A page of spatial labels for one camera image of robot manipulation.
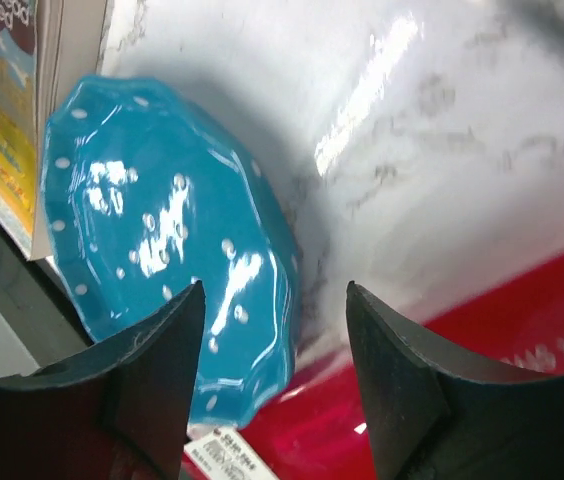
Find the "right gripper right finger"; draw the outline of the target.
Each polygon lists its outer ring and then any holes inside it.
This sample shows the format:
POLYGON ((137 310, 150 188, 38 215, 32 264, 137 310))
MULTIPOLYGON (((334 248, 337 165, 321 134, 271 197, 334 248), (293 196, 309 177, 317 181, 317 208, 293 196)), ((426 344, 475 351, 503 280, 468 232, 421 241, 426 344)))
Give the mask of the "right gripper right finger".
POLYGON ((564 375, 474 353, 363 286, 346 321, 381 479, 564 479, 564 375))

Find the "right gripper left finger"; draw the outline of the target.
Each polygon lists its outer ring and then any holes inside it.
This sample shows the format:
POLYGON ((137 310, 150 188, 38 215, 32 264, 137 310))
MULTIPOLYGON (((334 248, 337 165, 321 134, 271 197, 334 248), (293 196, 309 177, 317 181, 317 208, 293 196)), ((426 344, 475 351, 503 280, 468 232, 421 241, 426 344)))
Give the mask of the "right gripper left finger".
POLYGON ((0 378, 0 479, 176 479, 204 329, 196 282, 31 375, 0 378))

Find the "blue polka dot plate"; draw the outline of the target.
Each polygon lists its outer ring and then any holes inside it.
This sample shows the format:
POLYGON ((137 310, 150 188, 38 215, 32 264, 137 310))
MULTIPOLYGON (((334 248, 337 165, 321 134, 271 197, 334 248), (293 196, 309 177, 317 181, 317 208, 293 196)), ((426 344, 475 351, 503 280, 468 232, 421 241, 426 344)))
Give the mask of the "blue polka dot plate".
POLYGON ((244 427, 288 386, 297 245, 254 157, 201 108, 155 79, 82 78, 47 121, 40 194, 92 340, 202 284, 191 423, 244 427))

